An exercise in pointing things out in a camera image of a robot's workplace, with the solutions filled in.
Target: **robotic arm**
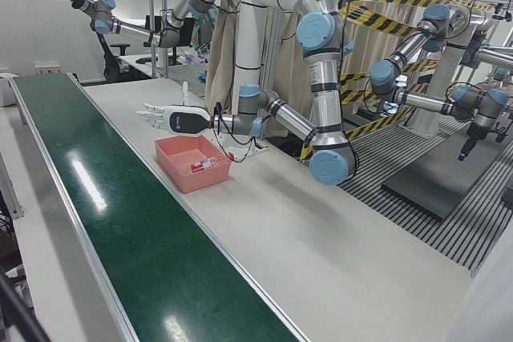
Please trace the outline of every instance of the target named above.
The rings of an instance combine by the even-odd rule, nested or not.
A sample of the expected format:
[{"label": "robotic arm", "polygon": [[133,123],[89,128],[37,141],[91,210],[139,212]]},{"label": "robotic arm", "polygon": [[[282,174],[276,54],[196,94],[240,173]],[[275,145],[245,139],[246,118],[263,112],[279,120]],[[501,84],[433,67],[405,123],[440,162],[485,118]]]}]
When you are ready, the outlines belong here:
[{"label": "robotic arm", "polygon": [[112,15],[115,0],[69,0],[76,10],[81,10],[91,18],[91,29],[100,34],[120,34],[139,40],[145,46],[170,48],[176,46],[180,39],[180,28],[190,10],[204,14],[208,12],[214,0],[179,0],[173,10],[163,18],[160,32],[146,30],[143,27],[125,23]]},{"label": "robotic arm", "polygon": [[[118,20],[112,15],[114,0],[70,0],[75,9],[91,18],[91,28],[100,34],[115,33],[144,42],[146,45],[173,47],[186,14],[208,12],[215,0],[179,0],[166,13],[164,28],[149,31]],[[262,23],[265,14],[260,10],[276,7],[296,11],[302,19],[297,28],[297,41],[303,47],[304,60],[309,64],[315,125],[299,115],[272,91],[261,91],[257,85],[263,48]],[[259,135],[262,121],[259,109],[268,111],[278,122],[313,146],[310,170],[315,179],[327,185],[342,183],[353,173],[354,157],[343,135],[342,116],[337,79],[337,61],[348,54],[352,44],[346,41],[337,0],[241,0],[240,17],[249,21],[244,34],[252,36],[252,44],[237,50],[234,87],[240,88],[240,105],[232,115],[216,115],[198,107],[150,107],[143,117],[154,127],[165,128],[180,135],[200,135],[207,129],[230,131],[233,134]],[[239,32],[239,41],[244,34]]]},{"label": "robotic arm", "polygon": [[467,130],[469,139],[462,148],[459,160],[469,155],[478,140],[485,139],[489,132],[495,131],[495,121],[506,106],[509,94],[498,89],[481,91],[460,85],[449,100],[405,91],[395,85],[395,79],[421,47],[431,52],[441,50],[446,36],[455,36],[467,28],[465,19],[468,17],[457,6],[436,5],[426,8],[424,19],[417,25],[417,31],[406,40],[406,44],[398,48],[390,58],[375,63],[370,69],[373,92],[386,101],[451,115],[460,122],[473,119]]}]

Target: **blue joint cap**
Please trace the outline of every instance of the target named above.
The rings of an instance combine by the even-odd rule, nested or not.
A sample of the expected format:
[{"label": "blue joint cap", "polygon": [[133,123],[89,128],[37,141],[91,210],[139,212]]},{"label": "blue joint cap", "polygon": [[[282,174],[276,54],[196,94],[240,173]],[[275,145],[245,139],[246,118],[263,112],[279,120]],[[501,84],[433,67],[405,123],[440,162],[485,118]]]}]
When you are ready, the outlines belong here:
[{"label": "blue joint cap", "polygon": [[342,50],[342,55],[348,55],[348,54],[352,53],[353,51],[354,51],[354,43],[349,42],[347,44],[347,46],[345,46],[344,49]]},{"label": "blue joint cap", "polygon": [[101,35],[107,35],[111,33],[111,28],[103,20],[95,20],[95,31]]},{"label": "blue joint cap", "polygon": [[470,90],[470,86],[460,84],[456,86],[452,95],[450,96],[455,102],[459,101]]},{"label": "blue joint cap", "polygon": [[506,77],[506,76],[508,76],[508,75],[510,74],[510,71],[509,71],[507,68],[499,67],[499,68],[495,71],[495,73],[496,73],[497,75],[501,75],[501,76]]},{"label": "blue joint cap", "polygon": [[239,98],[252,98],[260,94],[260,86],[257,84],[242,84],[239,89]]},{"label": "blue joint cap", "polygon": [[430,39],[422,46],[427,52],[439,52],[445,46],[443,39]]},{"label": "blue joint cap", "polygon": [[506,106],[507,100],[510,98],[510,95],[506,91],[498,90],[496,88],[492,88],[488,91],[488,94],[500,105]]},{"label": "blue joint cap", "polygon": [[197,18],[202,18],[205,15],[205,12],[199,12],[196,8],[187,3],[187,9],[191,11],[192,16],[196,16]]},{"label": "blue joint cap", "polygon": [[373,86],[384,86],[390,80],[394,79],[395,68],[388,60],[380,60],[370,68],[370,83]]},{"label": "blue joint cap", "polygon": [[472,57],[471,57],[471,53],[468,52],[468,50],[466,50],[464,53],[463,53],[463,56],[462,56],[462,60],[461,60],[461,63],[466,66],[467,63],[469,63],[471,61]]},{"label": "blue joint cap", "polygon": [[255,123],[253,124],[253,127],[251,127],[251,131],[249,132],[248,136],[260,136],[262,133],[262,126],[264,125],[264,122],[262,118],[256,118]]},{"label": "blue joint cap", "polygon": [[115,0],[102,0],[102,2],[109,10],[115,9]]},{"label": "blue joint cap", "polygon": [[326,12],[310,12],[303,17],[296,28],[297,42],[304,50],[323,47],[335,33],[335,20]]},{"label": "blue joint cap", "polygon": [[349,165],[335,151],[320,150],[310,160],[310,173],[316,181],[327,186],[336,186],[347,179]]},{"label": "blue joint cap", "polygon": [[449,18],[449,8],[443,4],[435,4],[424,10],[424,18],[431,20],[445,20]]}]

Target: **beige curtain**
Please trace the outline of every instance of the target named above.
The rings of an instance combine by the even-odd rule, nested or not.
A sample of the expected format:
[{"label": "beige curtain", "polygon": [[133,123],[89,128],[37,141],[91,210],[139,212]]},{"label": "beige curtain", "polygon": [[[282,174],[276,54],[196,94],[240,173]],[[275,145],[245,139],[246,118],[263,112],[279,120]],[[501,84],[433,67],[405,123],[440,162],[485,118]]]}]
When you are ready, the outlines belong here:
[{"label": "beige curtain", "polygon": [[[414,15],[414,8],[394,4],[375,3],[366,4],[369,8],[398,22],[410,23]],[[222,0],[221,7],[232,10],[235,1]],[[221,101],[224,107],[231,102],[233,63],[236,47],[236,14],[219,14],[212,36],[212,50],[208,67],[205,103],[210,113],[216,102]],[[285,23],[281,32],[281,44],[277,58],[276,75],[273,89],[297,112],[309,118],[312,109],[313,97],[310,92],[308,66],[303,61],[303,51],[295,37],[293,37],[298,15],[286,14]],[[266,40],[271,18],[268,18]],[[350,31],[355,46],[351,55],[345,58],[343,72],[368,71],[373,63],[386,58],[397,46],[399,39],[394,35],[384,34],[364,27],[353,27]],[[351,87],[363,88],[366,81],[360,81]],[[357,105],[346,105],[344,114],[354,114]],[[279,123],[269,120],[267,136],[285,136],[287,130]]]},{"label": "beige curtain", "polygon": [[[223,10],[234,10],[236,4],[234,0],[221,0]],[[220,12],[212,35],[205,86],[205,106],[210,114],[213,114],[217,102],[221,102],[225,108],[231,103],[236,20],[237,14]]]}]

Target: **gray platform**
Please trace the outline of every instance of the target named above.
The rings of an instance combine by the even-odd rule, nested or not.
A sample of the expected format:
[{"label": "gray platform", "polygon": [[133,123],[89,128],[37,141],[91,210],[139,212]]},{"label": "gray platform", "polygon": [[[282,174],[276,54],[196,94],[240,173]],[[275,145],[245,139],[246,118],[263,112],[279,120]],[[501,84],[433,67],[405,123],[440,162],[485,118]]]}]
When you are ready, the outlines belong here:
[{"label": "gray platform", "polygon": [[460,162],[457,157],[467,140],[467,128],[468,125],[460,128],[450,138],[388,178],[382,188],[437,220],[447,218],[511,142],[511,136],[502,143],[496,143],[496,135],[488,135],[465,161]]}]

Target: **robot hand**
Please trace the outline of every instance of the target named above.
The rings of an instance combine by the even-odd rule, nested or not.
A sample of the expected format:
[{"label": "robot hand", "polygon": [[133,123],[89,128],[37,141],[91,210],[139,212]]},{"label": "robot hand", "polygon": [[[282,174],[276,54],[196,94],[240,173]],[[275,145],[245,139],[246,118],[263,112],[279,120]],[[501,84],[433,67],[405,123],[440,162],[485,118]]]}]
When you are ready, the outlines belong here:
[{"label": "robot hand", "polygon": [[137,111],[144,122],[175,135],[201,136],[212,128],[212,118],[202,107],[153,106],[144,104],[145,111]]}]

